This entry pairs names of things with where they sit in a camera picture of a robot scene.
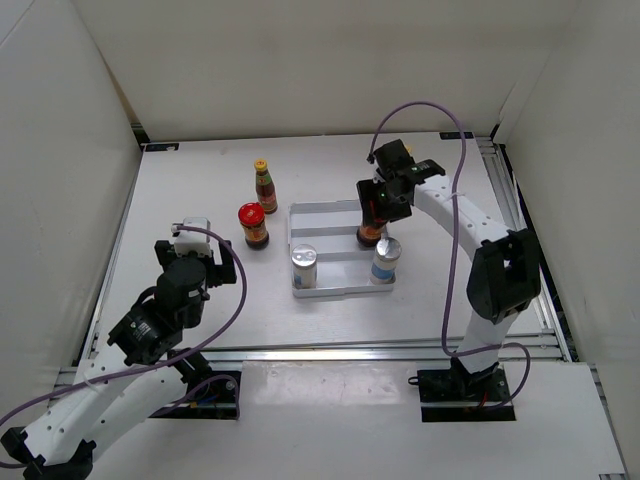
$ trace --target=silver can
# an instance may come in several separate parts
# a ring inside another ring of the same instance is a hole
[[[293,286],[316,288],[318,278],[318,254],[311,245],[298,245],[291,252]]]
[[[371,283],[380,285],[395,281],[396,265],[402,255],[402,246],[395,238],[386,237],[376,244],[376,253],[371,265]]]

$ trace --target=gray tray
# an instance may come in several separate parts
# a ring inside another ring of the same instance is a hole
[[[362,211],[357,200],[289,206],[289,251],[306,243],[318,252],[316,288],[297,289],[292,282],[294,296],[326,297],[393,290],[395,277],[383,285],[369,281],[374,252],[356,240],[361,221]]]

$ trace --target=white wall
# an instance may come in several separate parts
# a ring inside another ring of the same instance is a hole
[[[507,151],[640,478],[640,3],[585,0]]]
[[[15,5],[0,7],[22,16],[0,31],[2,415],[77,354],[140,157],[74,7]]]
[[[154,140],[370,132],[421,98],[488,133],[516,84],[508,111],[526,100],[578,4],[74,1]],[[451,125],[417,109],[391,128]]]

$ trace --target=cable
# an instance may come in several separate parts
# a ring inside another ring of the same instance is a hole
[[[245,304],[245,302],[247,300],[247,274],[246,274],[246,272],[244,270],[244,266],[242,265],[242,262],[240,261],[240,258],[238,257],[236,252],[233,251],[231,246],[221,236],[219,236],[218,234],[213,233],[213,232],[211,232],[209,230],[206,230],[204,228],[191,227],[191,226],[186,226],[186,225],[178,225],[176,228],[177,228],[177,230],[196,232],[196,233],[203,233],[205,235],[213,237],[220,243],[220,245],[222,245],[224,248],[227,249],[227,251],[229,252],[231,257],[233,257],[234,262],[238,266],[238,271],[240,272],[240,278],[242,280],[242,294],[240,296],[240,302],[238,303],[238,308],[236,308],[236,311],[233,312],[233,315],[231,315],[231,318],[229,318],[229,320],[227,320],[227,322],[224,325],[222,325],[222,327],[220,327],[220,329],[218,329],[218,331],[216,331],[213,335],[211,335],[209,338],[205,339],[202,343],[196,345],[195,347],[187,349],[184,352],[180,353],[179,355],[176,355],[172,359],[166,360],[164,362],[156,363],[155,365],[150,365],[148,367],[126,370],[124,372],[110,373],[108,375],[102,375],[100,377],[91,378],[91,379],[89,379],[90,383],[97,384],[97,383],[108,381],[108,380],[116,380],[118,378],[125,378],[125,377],[131,377],[131,376],[134,376],[134,375],[141,375],[143,373],[147,373],[147,372],[151,372],[151,371],[154,371],[154,370],[158,370],[158,369],[163,368],[163,367],[170,367],[170,366],[178,363],[179,361],[184,360],[188,356],[193,355],[194,353],[197,353],[197,352],[201,351],[204,347],[209,345],[211,342],[213,342],[215,339],[217,339],[220,335],[222,335],[224,332],[226,332],[227,329],[233,324],[233,322],[236,321],[236,319],[240,315],[240,312],[244,308],[244,304]],[[20,406],[14,408],[13,410],[11,410],[4,417],[0,418],[0,428],[2,428],[2,426],[5,423],[7,423],[11,418],[15,417],[17,414],[27,410],[28,408],[33,407],[34,405],[37,405],[38,403],[44,402],[46,400],[51,400],[54,397],[60,397],[62,395],[67,395],[69,393],[73,393],[75,391],[82,390],[83,388],[87,388],[87,384],[85,382],[77,383],[75,385],[70,385],[68,387],[63,387],[63,388],[55,390],[55,391],[53,391],[51,393],[47,393],[46,395],[41,395],[41,396],[39,396],[37,398],[34,398],[33,400],[29,400],[28,402],[23,403],[22,405],[20,405]],[[25,468],[25,467],[26,467],[26,465],[5,463],[5,462],[1,462],[0,461],[0,468],[4,468],[4,469],[19,469],[19,468]]]
[[[240,418],[240,385],[238,385],[238,382],[235,378],[233,378],[231,375],[216,375],[214,377],[211,378],[207,378],[206,380],[200,382],[198,385],[196,385],[194,388],[192,388],[184,397],[176,400],[175,402],[173,402],[173,405],[170,407],[165,407],[162,408],[160,410],[158,410],[156,413],[154,413],[152,415],[152,417],[161,417],[163,415],[168,415],[169,413],[173,412],[176,408],[179,408],[180,405],[182,405],[184,402],[186,402],[187,400],[189,400],[192,396],[194,396],[202,387],[206,387],[208,386],[210,383],[215,382],[217,380],[226,380],[228,382],[233,383],[233,388],[236,392],[236,420],[238,420]]]
[[[380,122],[380,125],[378,125],[378,128],[376,129],[376,133],[373,135],[373,140],[371,141],[371,148],[369,149],[369,156],[373,155],[373,150],[376,147],[376,140],[378,139],[378,135],[380,134],[380,131],[384,127],[385,123],[387,123],[387,121],[399,111],[415,105],[432,107],[446,114],[453,121],[456,128],[458,129],[458,133],[460,133],[460,141],[462,143],[460,161],[458,162],[458,167],[456,168],[456,172],[453,176],[453,181],[451,182],[451,195],[453,196],[453,235],[452,235],[453,242],[451,244],[451,262],[449,264],[449,281],[447,283],[447,296],[445,299],[444,313],[442,316],[443,318],[442,318],[442,331],[440,334],[440,344],[442,346],[442,351],[451,358],[467,357],[469,355],[475,355],[476,353],[488,352],[491,350],[500,350],[502,348],[520,348],[524,351],[525,357],[527,359],[527,363],[524,369],[522,380],[520,381],[520,385],[518,385],[518,388],[516,388],[515,391],[511,394],[511,396],[506,400],[504,400],[503,402],[500,402],[499,404],[493,405],[490,407],[484,407],[486,409],[500,408],[508,404],[509,402],[511,402],[522,391],[525,383],[527,382],[527,379],[529,378],[529,372],[531,371],[531,354],[529,353],[529,350],[527,350],[527,347],[525,347],[521,343],[510,342],[504,345],[487,345],[485,347],[474,348],[471,350],[458,353],[458,352],[449,350],[449,347],[447,345],[447,337],[449,332],[449,320],[451,318],[451,304],[453,301],[453,287],[455,284],[456,267],[458,262],[458,242],[460,239],[460,225],[458,223],[459,217],[460,217],[460,212],[458,209],[458,195],[459,195],[458,182],[460,180],[460,174],[462,173],[462,168],[464,167],[464,162],[467,158],[467,140],[465,138],[465,132],[464,132],[464,129],[462,128],[462,124],[460,123],[460,120],[458,120],[456,116],[449,109],[434,102],[429,102],[426,100],[418,100],[415,102],[405,103],[404,105],[400,105],[399,107],[392,110],[389,114],[387,114],[386,117],[382,119],[382,121]]]

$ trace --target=yellow bottle cap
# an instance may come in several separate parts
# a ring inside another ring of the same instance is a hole
[[[256,168],[256,172],[264,172],[268,168],[267,161],[264,158],[256,160],[253,166]]]

